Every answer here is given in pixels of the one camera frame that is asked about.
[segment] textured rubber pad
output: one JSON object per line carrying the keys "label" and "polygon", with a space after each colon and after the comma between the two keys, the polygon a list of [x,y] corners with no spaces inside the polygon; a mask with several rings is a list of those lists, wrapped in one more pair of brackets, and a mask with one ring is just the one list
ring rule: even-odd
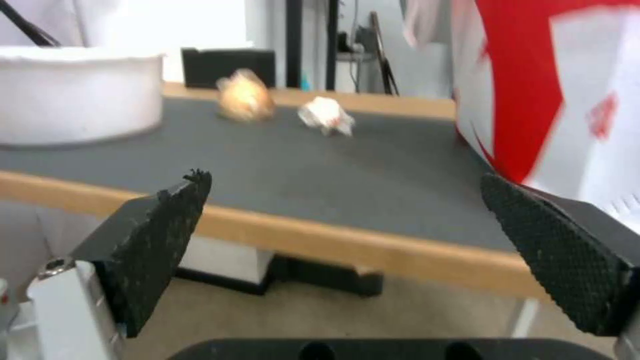
{"label": "textured rubber pad", "polygon": [[640,238],[596,207],[486,174],[487,207],[538,282],[584,332],[617,336],[640,294]]}
{"label": "textured rubber pad", "polygon": [[127,337],[138,335],[169,285],[211,189],[208,172],[184,178],[174,188],[127,201],[72,253],[95,265]]}

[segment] metal screw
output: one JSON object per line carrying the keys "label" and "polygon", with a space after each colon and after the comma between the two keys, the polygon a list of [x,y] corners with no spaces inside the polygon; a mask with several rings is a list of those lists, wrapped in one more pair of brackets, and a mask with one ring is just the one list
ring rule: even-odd
{"label": "metal screw", "polygon": [[48,279],[75,267],[76,261],[68,256],[49,260],[42,266],[42,268],[40,268],[40,271],[38,272],[38,280]]}

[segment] white cloth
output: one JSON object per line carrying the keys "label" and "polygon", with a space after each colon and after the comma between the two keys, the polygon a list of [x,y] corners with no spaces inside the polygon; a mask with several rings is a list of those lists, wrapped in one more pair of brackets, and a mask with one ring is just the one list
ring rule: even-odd
{"label": "white cloth", "polygon": [[404,14],[404,39],[414,48],[434,41],[441,0],[407,0]]}
{"label": "white cloth", "polygon": [[323,134],[333,130],[351,136],[353,117],[344,112],[336,100],[317,96],[298,110],[298,116],[308,127],[319,127]]}

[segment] crumpled white paper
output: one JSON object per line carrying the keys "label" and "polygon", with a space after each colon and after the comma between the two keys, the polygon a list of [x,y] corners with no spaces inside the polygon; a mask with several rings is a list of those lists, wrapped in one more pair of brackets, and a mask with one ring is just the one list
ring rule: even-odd
{"label": "crumpled white paper", "polygon": [[308,127],[319,127],[324,135],[336,130],[352,136],[351,128],[355,125],[353,117],[344,112],[336,100],[328,97],[317,96],[304,104],[298,109],[298,116]]}

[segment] red and white fabric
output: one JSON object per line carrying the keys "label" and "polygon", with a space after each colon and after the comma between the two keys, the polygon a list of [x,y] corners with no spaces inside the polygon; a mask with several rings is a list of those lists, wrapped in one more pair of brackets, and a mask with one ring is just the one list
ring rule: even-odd
{"label": "red and white fabric", "polygon": [[640,232],[640,0],[452,0],[457,127],[508,179]]}

